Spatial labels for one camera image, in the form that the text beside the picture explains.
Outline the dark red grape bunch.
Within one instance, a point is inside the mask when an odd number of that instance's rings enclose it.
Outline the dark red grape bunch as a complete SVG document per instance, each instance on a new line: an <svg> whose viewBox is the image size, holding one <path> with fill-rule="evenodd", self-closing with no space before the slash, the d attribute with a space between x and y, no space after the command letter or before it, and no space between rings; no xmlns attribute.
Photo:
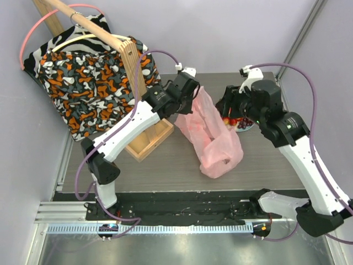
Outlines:
<svg viewBox="0 0 353 265"><path fill-rule="evenodd" d="M243 120L238 124L237 129L245 130L253 126L253 122L247 118L242 118Z"/></svg>

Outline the pink plastic bag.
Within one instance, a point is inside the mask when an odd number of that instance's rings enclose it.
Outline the pink plastic bag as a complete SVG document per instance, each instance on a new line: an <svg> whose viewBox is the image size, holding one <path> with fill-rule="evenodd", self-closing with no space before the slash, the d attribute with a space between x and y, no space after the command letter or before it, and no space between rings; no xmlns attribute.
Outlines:
<svg viewBox="0 0 353 265"><path fill-rule="evenodd" d="M192 102L192 113L179 114L174 123L191 142L200 161L200 171L218 178L243 159L240 139L224 124L209 94L201 87Z"/></svg>

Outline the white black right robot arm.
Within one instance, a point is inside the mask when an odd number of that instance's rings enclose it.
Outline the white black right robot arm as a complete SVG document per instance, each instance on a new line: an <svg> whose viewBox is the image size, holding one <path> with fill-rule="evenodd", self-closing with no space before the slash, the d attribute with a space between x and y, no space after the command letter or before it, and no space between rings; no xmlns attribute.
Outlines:
<svg viewBox="0 0 353 265"><path fill-rule="evenodd" d="M285 110L281 88L264 79L262 65L240 69L240 86L227 86L216 104L224 118L247 119L288 160L308 194L295 198L262 189L249 200L255 218L277 214L297 221L313 237L327 235L352 217L352 199L339 187L320 158L313 141L315 121L307 126L301 116Z"/></svg>

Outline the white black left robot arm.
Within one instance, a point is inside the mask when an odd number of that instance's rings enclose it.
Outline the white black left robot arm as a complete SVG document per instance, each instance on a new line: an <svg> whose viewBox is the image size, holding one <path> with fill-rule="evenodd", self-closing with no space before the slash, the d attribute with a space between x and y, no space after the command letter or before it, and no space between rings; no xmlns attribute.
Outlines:
<svg viewBox="0 0 353 265"><path fill-rule="evenodd" d="M140 133L173 114L192 113L194 91L200 86L195 78L196 69L186 67L165 88L156 85L150 88L133 110L108 132L94 140L81 142L88 168L96 182L101 204L98 213L105 220L117 215L115 180L120 169L114 163L120 152Z"/></svg>

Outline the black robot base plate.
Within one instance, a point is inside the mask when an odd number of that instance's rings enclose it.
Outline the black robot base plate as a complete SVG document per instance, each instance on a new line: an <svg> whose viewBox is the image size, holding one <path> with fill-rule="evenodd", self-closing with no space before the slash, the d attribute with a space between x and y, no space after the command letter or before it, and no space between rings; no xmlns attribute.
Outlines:
<svg viewBox="0 0 353 265"><path fill-rule="evenodd" d="M121 192L117 202L104 211L94 193L82 202L87 221L111 220L124 225L139 218L139 226L241 225L247 219L280 219L279 211L266 213L256 204L257 190L216 190L187 192Z"/></svg>

